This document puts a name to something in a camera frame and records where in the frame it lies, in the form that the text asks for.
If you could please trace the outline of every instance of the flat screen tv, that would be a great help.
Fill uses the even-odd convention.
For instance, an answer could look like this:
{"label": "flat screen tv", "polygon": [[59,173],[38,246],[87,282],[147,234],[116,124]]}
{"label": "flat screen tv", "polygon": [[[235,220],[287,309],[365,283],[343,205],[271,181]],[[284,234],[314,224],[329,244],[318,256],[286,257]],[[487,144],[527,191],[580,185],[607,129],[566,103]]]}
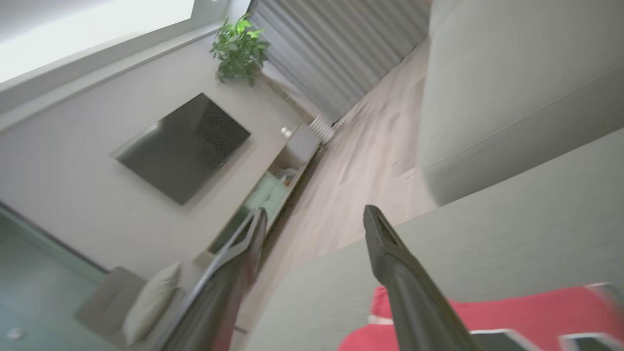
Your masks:
{"label": "flat screen tv", "polygon": [[126,142],[113,157],[184,205],[249,135],[199,94]]}

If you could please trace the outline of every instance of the beige wall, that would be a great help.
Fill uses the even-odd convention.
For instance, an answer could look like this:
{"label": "beige wall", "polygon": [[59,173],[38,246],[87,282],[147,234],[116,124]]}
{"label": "beige wall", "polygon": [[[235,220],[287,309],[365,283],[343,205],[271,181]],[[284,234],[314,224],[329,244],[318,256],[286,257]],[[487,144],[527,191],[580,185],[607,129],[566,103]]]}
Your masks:
{"label": "beige wall", "polygon": [[[0,201],[108,269],[148,277],[208,246],[301,121],[268,87],[215,81],[211,39],[183,47],[0,134]],[[204,92],[251,132],[185,206],[110,156]],[[188,285],[197,274],[187,265]]]}

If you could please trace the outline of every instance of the plant trunk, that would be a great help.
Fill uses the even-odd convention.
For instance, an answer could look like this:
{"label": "plant trunk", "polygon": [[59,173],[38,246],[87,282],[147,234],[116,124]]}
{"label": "plant trunk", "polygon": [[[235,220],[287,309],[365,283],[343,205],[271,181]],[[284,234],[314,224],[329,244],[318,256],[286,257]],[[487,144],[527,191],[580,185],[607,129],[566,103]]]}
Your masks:
{"label": "plant trunk", "polygon": [[275,91],[284,101],[286,101],[298,114],[301,116],[303,122],[310,125],[314,121],[314,117],[308,113],[301,105],[299,105],[290,95],[284,90],[279,82],[268,77],[262,71],[256,72],[257,78],[265,82],[273,91]]}

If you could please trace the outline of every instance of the gray curtain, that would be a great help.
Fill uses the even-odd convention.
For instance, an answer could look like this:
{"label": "gray curtain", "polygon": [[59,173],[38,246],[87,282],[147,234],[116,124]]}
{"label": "gray curtain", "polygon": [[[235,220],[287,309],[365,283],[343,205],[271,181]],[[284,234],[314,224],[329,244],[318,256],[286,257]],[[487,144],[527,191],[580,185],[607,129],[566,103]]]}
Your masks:
{"label": "gray curtain", "polygon": [[261,0],[269,60],[333,122],[427,35],[424,0]]}

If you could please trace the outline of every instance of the tv cabinet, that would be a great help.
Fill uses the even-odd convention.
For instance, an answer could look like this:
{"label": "tv cabinet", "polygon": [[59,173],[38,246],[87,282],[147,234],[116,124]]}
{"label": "tv cabinet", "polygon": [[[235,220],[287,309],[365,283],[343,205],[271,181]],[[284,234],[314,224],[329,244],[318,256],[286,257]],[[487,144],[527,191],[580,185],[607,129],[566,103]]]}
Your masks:
{"label": "tv cabinet", "polygon": [[228,224],[195,259],[195,263],[202,266],[209,264],[234,235],[249,212],[257,207],[265,208],[268,217],[267,232],[270,231],[319,147],[320,139],[314,132],[304,124],[297,127]]}

